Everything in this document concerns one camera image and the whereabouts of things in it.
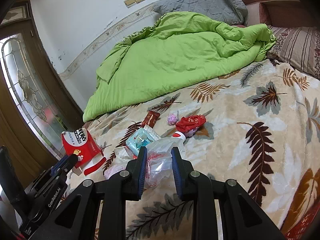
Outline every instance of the glass door pane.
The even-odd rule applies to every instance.
[[[6,84],[24,120],[58,159],[65,154],[61,133],[68,130],[41,86],[21,33],[0,40],[0,61]]]

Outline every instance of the metal bolt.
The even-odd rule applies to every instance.
[[[126,177],[126,176],[128,176],[129,174],[130,174],[130,172],[129,172],[129,171],[126,171],[126,170],[120,172],[120,176],[121,176],[121,177]]]
[[[82,185],[85,187],[89,187],[92,184],[91,179],[86,179],[84,182],[82,182]]]
[[[231,187],[237,185],[237,182],[234,179],[228,179],[227,183]]]
[[[199,171],[191,171],[190,172],[190,175],[192,176],[192,177],[199,177],[200,176],[200,172]]]

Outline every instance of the pink ball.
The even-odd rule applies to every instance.
[[[168,116],[169,125],[175,125],[177,121],[178,121],[178,117],[175,114],[169,114]]]

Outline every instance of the bed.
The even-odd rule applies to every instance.
[[[105,114],[88,130],[108,160],[86,177],[71,172],[65,195],[84,179],[105,179],[103,172],[116,163],[115,148],[125,146],[148,110],[161,114],[154,126],[161,137],[175,132],[167,123],[170,113],[202,114],[207,122],[185,141],[182,158],[216,180],[236,179],[285,233],[320,195],[319,91],[318,79],[288,63],[267,59]],[[264,151],[253,155],[258,144]],[[171,174],[159,186],[145,190],[141,201],[127,202],[127,239],[163,239],[164,235],[188,239],[192,205],[179,200]]]

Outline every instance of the floral striped pillowcase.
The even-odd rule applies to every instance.
[[[269,28],[277,41],[267,57],[289,63],[320,80],[320,31],[315,27]]]

